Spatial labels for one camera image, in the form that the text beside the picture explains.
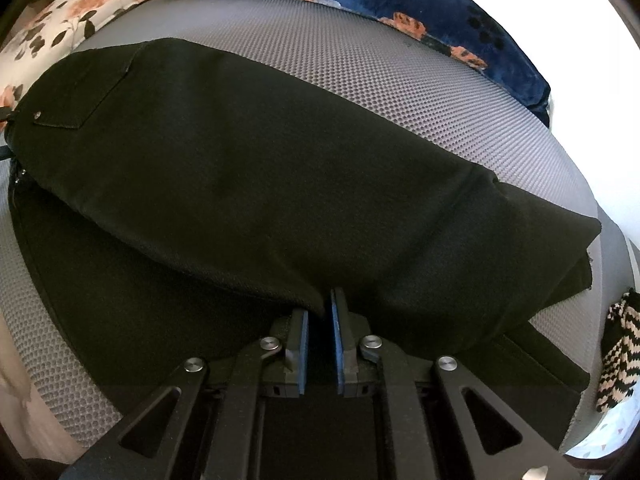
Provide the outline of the black pants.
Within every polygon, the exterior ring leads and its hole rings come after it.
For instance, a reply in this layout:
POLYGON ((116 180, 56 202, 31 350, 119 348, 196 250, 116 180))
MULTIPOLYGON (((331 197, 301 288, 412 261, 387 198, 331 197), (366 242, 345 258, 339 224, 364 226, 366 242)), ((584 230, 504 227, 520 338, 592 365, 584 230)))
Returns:
POLYGON ((14 230, 53 321, 129 412, 344 290, 451 354, 550 444, 589 377, 530 322, 591 285, 598 220, 340 96, 165 38, 74 53, 9 114, 14 230))

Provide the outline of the black beige zigzag cloth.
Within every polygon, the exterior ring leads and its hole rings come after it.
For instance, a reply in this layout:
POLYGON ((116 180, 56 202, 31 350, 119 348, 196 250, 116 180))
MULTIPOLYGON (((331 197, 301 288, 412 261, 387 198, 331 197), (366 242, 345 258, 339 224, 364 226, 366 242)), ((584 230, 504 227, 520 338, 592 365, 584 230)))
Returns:
POLYGON ((639 381, 639 293, 633 288, 608 307, 600 347, 596 410, 605 414, 629 398, 639 381))

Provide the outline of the grey textured mattress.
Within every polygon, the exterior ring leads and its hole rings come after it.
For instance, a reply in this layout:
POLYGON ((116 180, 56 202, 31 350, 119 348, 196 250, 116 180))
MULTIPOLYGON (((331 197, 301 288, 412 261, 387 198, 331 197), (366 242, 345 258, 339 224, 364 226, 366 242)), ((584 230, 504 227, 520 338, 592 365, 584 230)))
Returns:
MULTIPOLYGON (((551 203, 598 205, 552 133, 461 63, 385 25, 298 0, 152 0, 96 32, 85 49, 176 37, 245 56, 375 112, 551 203)), ((54 328, 1 221, 1 419, 22 451, 67 462, 117 422, 54 328)))

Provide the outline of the white floral pillow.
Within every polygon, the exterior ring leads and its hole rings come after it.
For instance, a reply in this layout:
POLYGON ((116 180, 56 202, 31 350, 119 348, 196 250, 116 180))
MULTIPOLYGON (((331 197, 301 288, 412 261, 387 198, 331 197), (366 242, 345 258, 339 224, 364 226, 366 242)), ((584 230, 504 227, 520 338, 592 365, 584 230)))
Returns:
POLYGON ((1 50, 1 105, 14 108, 53 64, 149 0, 54 0, 1 50))

